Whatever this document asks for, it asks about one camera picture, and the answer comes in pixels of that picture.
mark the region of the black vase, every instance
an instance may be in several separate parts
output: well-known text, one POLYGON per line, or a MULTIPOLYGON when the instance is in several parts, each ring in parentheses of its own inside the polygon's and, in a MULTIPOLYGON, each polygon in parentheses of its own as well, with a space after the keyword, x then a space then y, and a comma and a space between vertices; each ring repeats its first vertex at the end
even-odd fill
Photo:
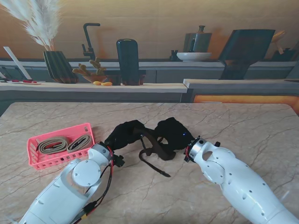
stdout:
POLYGON ((78 82, 78 76, 72 72, 72 67, 62 51, 44 51, 43 57, 54 81, 64 84, 78 82))

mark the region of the velcro strap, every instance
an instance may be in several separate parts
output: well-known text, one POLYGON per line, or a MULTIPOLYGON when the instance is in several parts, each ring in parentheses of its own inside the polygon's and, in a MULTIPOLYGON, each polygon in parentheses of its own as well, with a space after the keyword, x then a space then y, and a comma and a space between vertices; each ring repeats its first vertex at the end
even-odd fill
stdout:
POLYGON ((92 144, 92 138, 90 135, 82 135, 81 137, 74 140, 68 147, 67 152, 73 153, 84 148, 88 148, 92 144))
POLYGON ((69 139, 63 136, 57 136, 46 139, 38 144, 38 150, 43 154, 60 153, 66 150, 69 145, 69 139))

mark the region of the countertop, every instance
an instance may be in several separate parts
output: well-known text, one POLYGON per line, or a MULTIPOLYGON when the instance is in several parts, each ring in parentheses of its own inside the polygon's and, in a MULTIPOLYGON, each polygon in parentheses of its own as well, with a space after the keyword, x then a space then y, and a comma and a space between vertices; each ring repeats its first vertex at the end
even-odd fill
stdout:
MULTIPOLYGON (((96 141, 120 123, 138 119, 148 128, 175 117, 193 136, 221 142, 254 169, 284 204, 299 214, 299 117, 279 104, 163 103, 14 103, 0 117, 0 224, 4 214, 19 221, 35 197, 64 165, 37 171, 28 165, 27 139, 90 122, 96 141)), ((248 224, 183 151, 172 161, 156 155, 149 162, 171 175, 166 178, 138 158, 140 142, 117 150, 125 165, 115 168, 103 204, 82 224, 248 224)), ((103 176, 106 187, 108 172, 103 176)), ((102 189, 96 192, 99 197, 102 189)))
POLYGON ((184 79, 183 83, 188 89, 294 89, 299 90, 299 82, 283 79, 251 79, 251 80, 218 80, 218 79, 184 79))
POLYGON ((54 91, 54 92, 149 92, 149 93, 186 93, 182 83, 145 83, 143 85, 98 86, 92 83, 62 84, 42 83, 40 85, 0 83, 0 91, 54 91))
MULTIPOLYGON (((46 68, 45 62, 20 62, 21 65, 26 68, 46 68)), ((78 63, 85 64, 88 68, 93 66, 89 62, 70 62, 72 67, 78 67, 78 63)), ((251 65, 251 67, 294 67, 296 62, 257 62, 251 65)), ((16 66, 13 61, 0 61, 1 66, 16 66)), ((101 65, 108 70, 119 69, 120 65, 118 62, 101 62, 101 65)), ((197 67, 213 67, 213 68, 224 68, 224 65, 220 62, 139 62, 140 70, 150 69, 186 69, 186 68, 197 68, 197 67)))

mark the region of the red wire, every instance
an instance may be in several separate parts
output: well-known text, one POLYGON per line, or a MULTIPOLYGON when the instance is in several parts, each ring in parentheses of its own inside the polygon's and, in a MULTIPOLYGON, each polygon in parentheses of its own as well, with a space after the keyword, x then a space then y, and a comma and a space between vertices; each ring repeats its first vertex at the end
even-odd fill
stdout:
POLYGON ((186 154, 186 156, 187 156, 188 158, 190 158, 190 157, 189 157, 188 150, 189 150, 189 146, 186 147, 185 154, 186 154))
MULTIPOLYGON (((111 148, 110 148, 109 146, 107 146, 107 148, 109 149, 110 154, 111 154, 111 156, 112 156, 112 160, 111 160, 111 164, 110 164, 110 166, 111 166, 111 168, 110 168, 110 172, 111 172, 111 175, 112 175, 112 173, 113 173, 113 151, 111 150, 111 148)), ((89 213, 87 214, 87 216, 94 212, 94 210, 101 204, 101 202, 103 201, 103 199, 104 199, 104 197, 101 198, 99 204, 98 204, 93 210, 91 210, 91 212, 89 212, 89 213)), ((82 220, 82 219, 79 219, 79 220, 76 221, 74 224, 78 224, 81 220, 82 220)))
POLYGON ((109 146, 107 146, 107 148, 109 149, 110 154, 112 156, 112 160, 111 160, 111 175, 112 175, 112 173, 113 173, 113 152, 109 146))

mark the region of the orange panel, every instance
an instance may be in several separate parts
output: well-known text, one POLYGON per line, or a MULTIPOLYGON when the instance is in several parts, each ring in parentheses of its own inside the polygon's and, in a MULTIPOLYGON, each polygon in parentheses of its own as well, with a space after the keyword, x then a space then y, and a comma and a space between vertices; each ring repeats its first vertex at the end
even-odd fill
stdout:
POLYGON ((299 115, 299 97, 295 96, 195 96, 194 103, 202 102, 222 102, 237 104, 288 104, 299 115))

